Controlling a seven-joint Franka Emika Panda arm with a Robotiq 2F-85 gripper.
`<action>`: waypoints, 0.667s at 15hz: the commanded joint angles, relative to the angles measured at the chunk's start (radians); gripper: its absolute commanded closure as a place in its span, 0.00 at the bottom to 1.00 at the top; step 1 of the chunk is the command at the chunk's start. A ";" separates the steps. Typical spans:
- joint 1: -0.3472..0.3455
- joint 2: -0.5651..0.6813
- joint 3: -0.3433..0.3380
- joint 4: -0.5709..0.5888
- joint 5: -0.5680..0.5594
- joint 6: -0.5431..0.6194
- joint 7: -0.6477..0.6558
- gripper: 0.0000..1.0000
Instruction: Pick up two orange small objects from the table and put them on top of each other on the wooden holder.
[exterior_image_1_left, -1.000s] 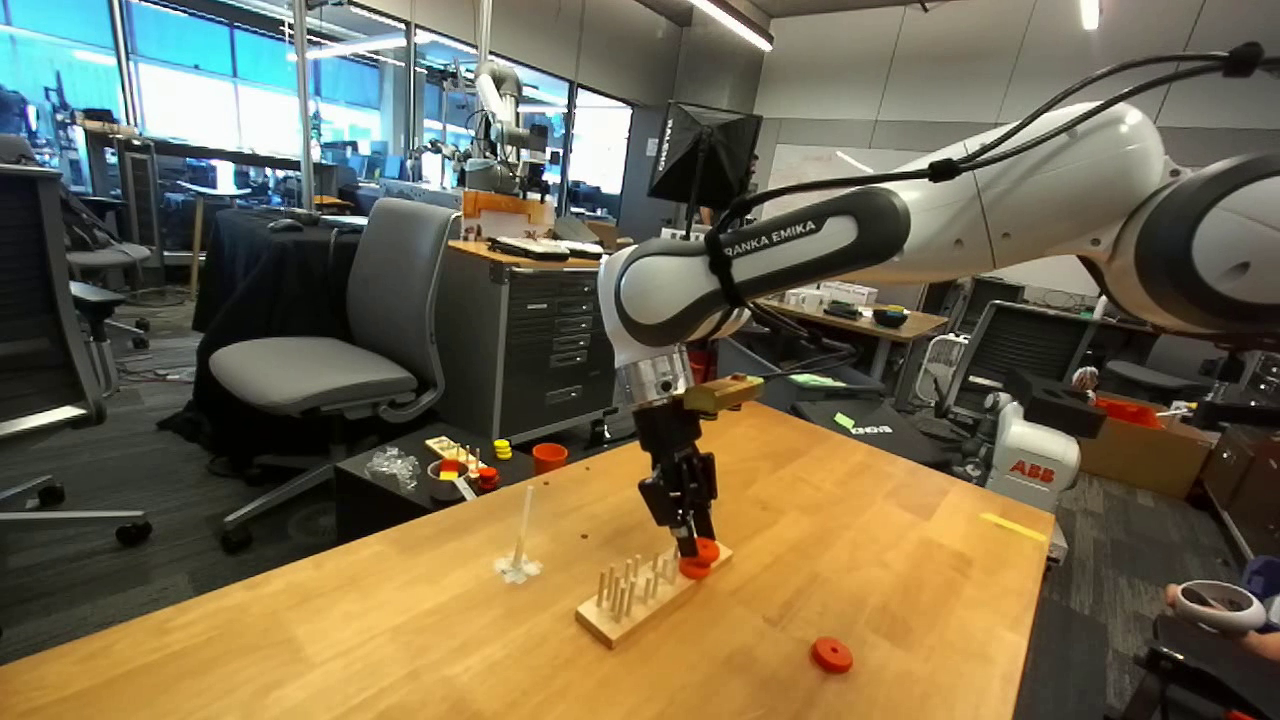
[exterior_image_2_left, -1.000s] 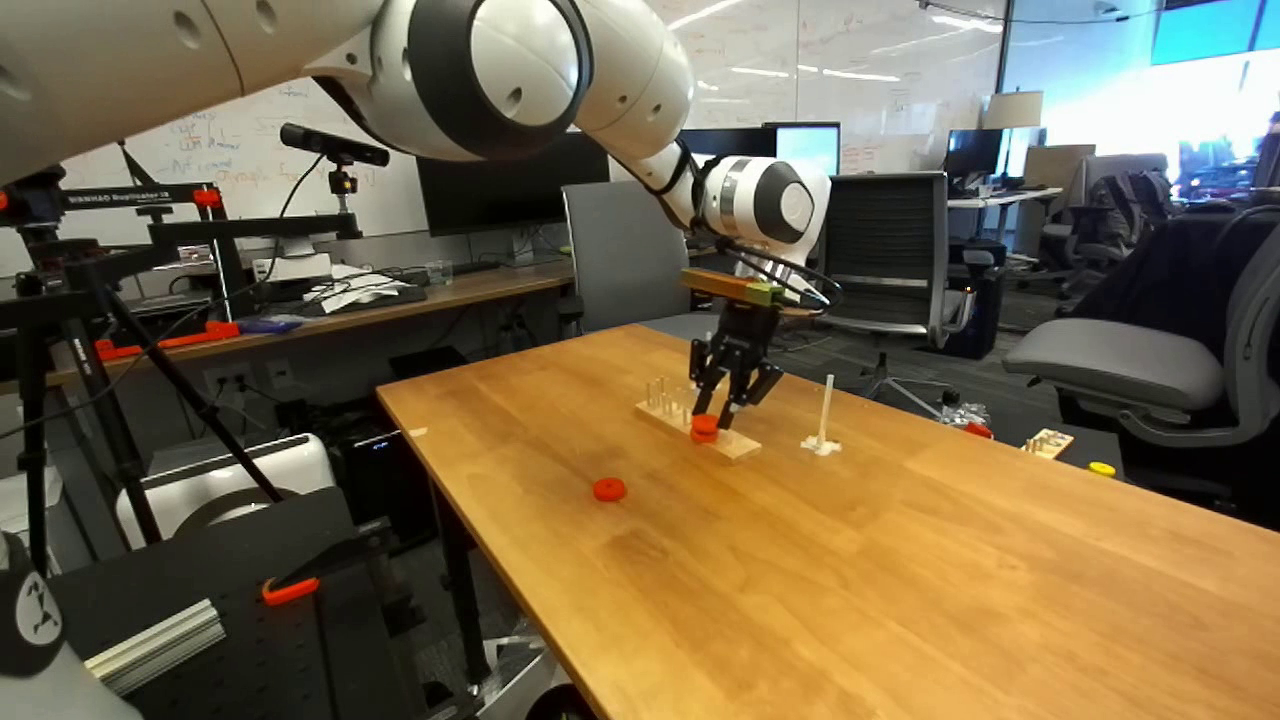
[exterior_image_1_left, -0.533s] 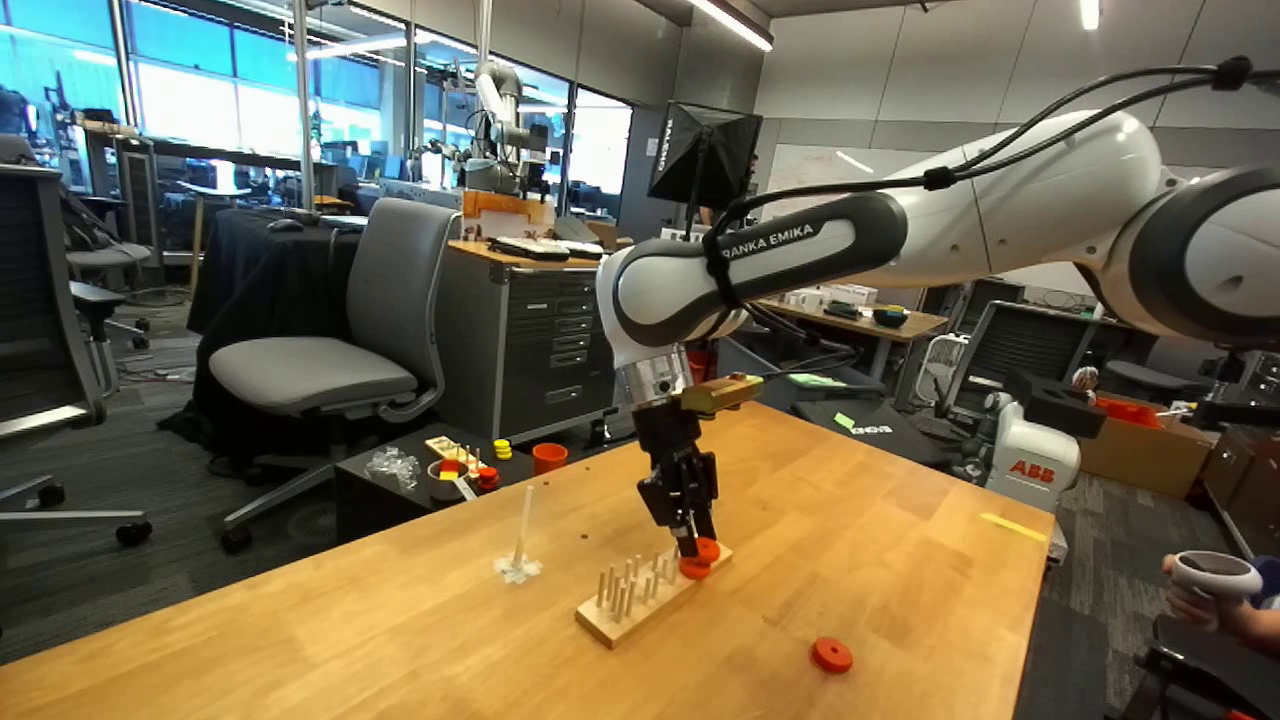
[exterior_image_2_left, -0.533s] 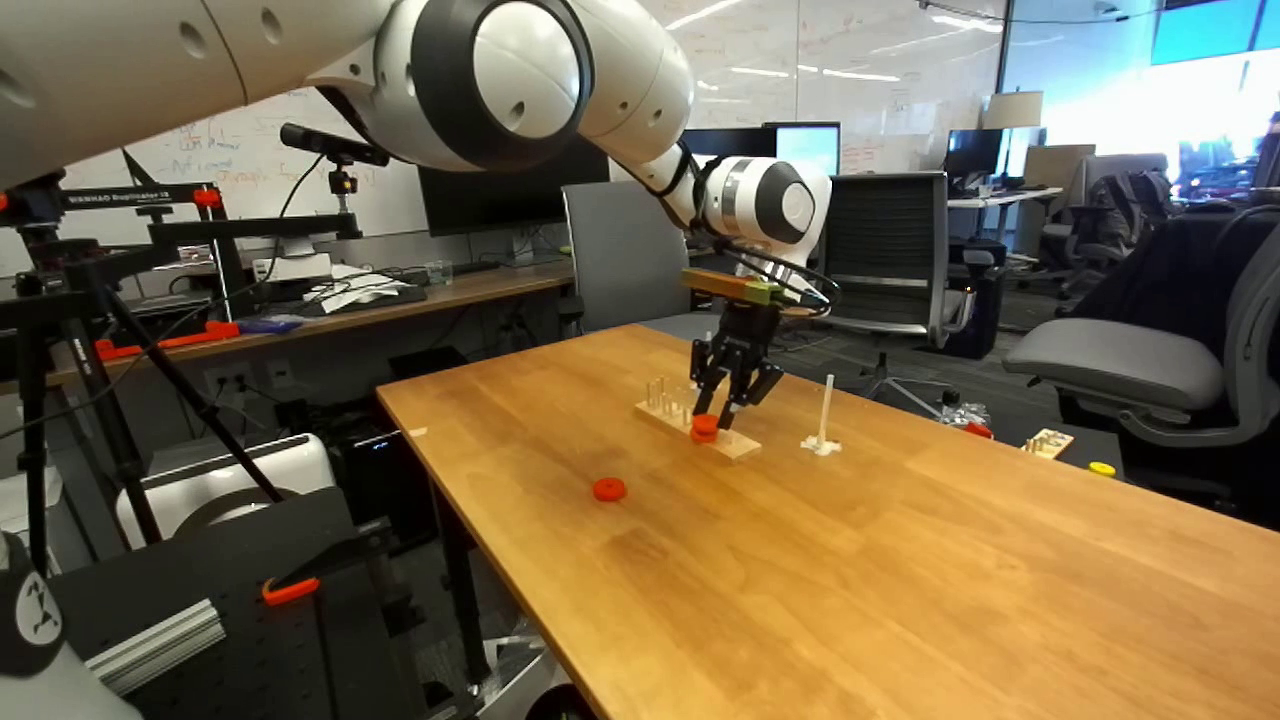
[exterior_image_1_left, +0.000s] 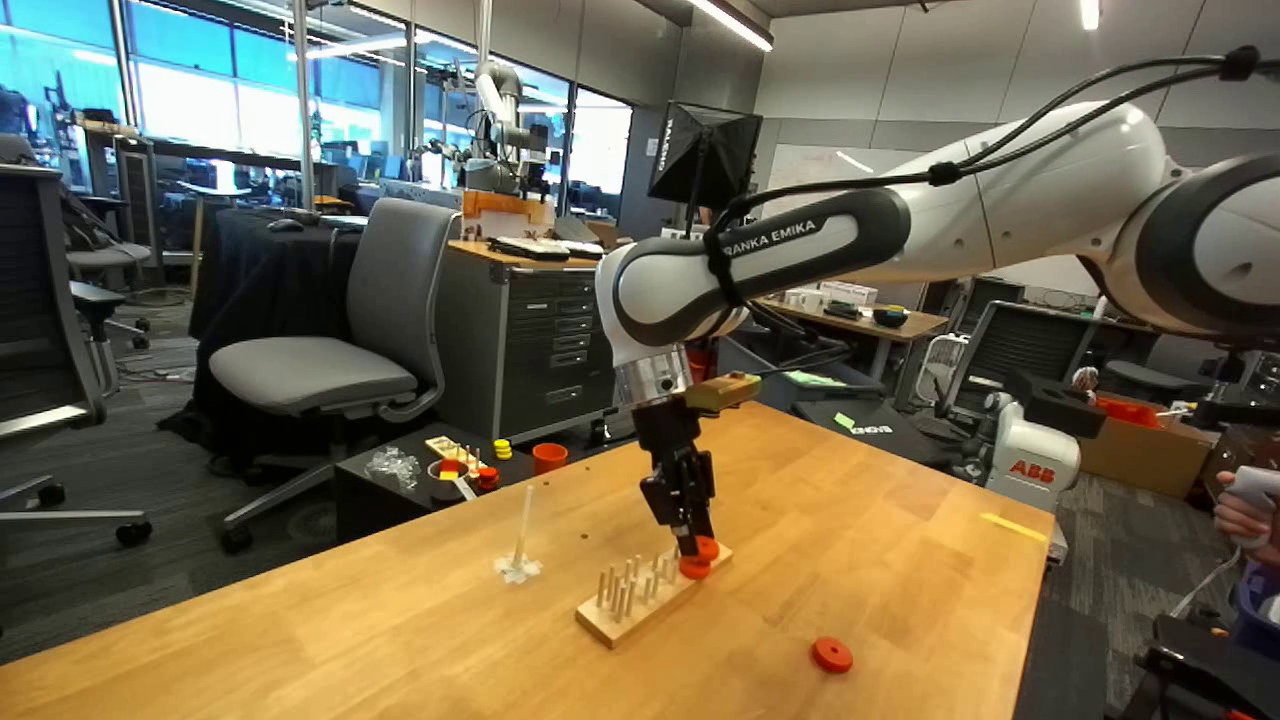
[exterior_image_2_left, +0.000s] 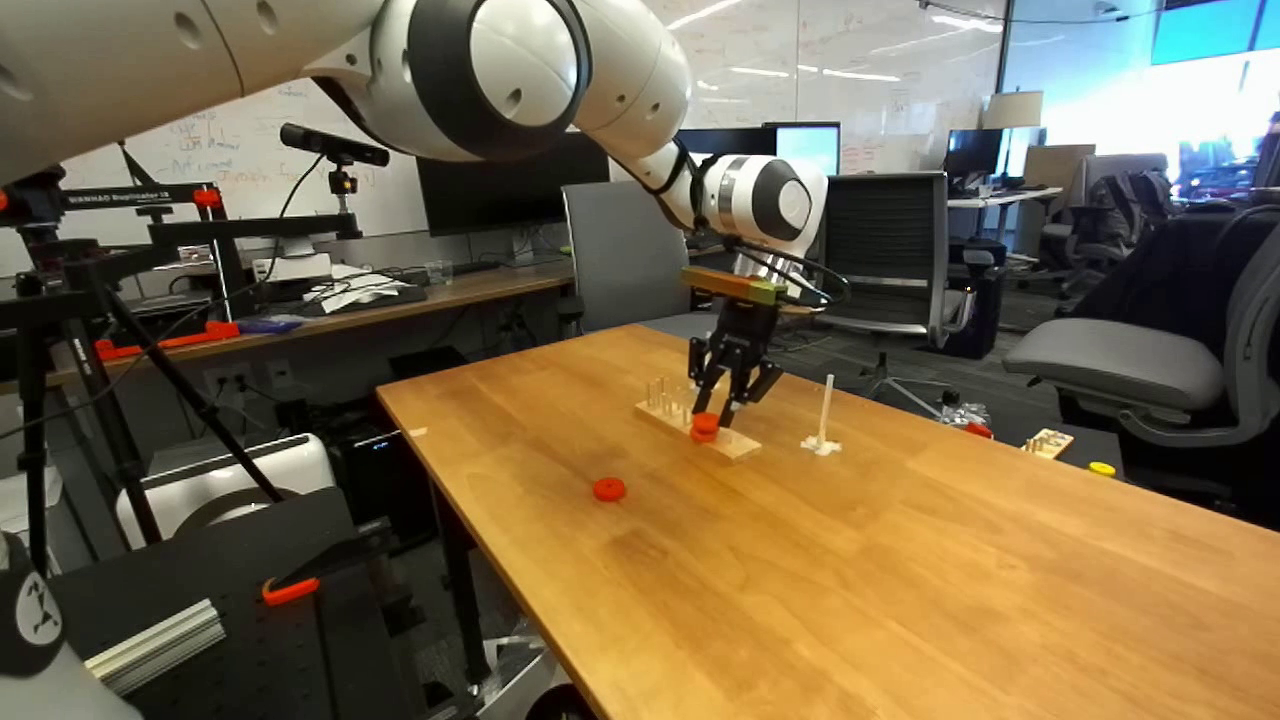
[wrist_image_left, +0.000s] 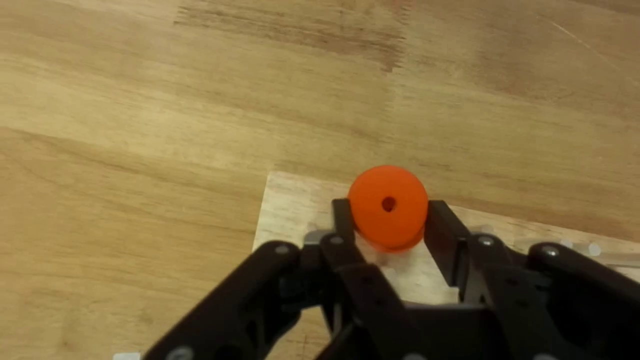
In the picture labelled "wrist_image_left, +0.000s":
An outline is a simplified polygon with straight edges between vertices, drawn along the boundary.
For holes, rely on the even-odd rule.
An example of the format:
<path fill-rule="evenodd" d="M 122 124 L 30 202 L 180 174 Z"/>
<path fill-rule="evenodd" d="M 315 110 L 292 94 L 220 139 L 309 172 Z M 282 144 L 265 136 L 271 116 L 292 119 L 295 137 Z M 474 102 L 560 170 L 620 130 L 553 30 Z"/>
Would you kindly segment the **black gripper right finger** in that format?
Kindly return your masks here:
<path fill-rule="evenodd" d="M 424 243 L 457 291 L 422 318 L 451 360 L 640 360 L 640 286 L 558 241 L 524 251 L 428 203 Z"/>

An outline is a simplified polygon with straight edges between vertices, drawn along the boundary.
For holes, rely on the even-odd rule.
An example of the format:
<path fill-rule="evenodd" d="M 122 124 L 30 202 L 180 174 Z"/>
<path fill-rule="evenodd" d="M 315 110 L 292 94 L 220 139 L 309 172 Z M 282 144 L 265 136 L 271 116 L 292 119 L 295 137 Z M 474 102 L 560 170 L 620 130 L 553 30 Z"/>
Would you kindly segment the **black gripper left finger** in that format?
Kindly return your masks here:
<path fill-rule="evenodd" d="M 397 294 L 355 248 L 350 202 L 333 199 L 331 215 L 317 241 L 253 250 L 141 360 L 263 360 L 306 308 L 323 312 L 331 336 L 317 360 L 428 360 Z"/>

